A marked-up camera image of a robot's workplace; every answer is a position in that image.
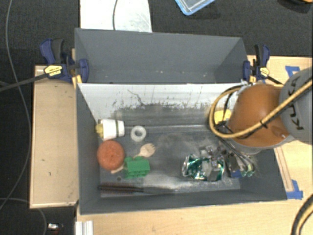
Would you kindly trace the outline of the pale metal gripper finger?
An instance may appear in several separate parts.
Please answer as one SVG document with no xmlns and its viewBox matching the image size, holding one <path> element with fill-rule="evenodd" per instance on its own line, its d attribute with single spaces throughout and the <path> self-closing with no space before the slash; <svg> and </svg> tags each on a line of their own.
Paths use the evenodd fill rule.
<svg viewBox="0 0 313 235">
<path fill-rule="evenodd" d="M 219 181 L 222 178 L 222 164 L 219 161 L 210 161 L 207 180 L 210 182 Z"/>
<path fill-rule="evenodd" d="M 217 161 L 219 158 L 218 149 L 214 149 L 212 146 L 202 146 L 199 148 L 201 161 Z"/>
</svg>

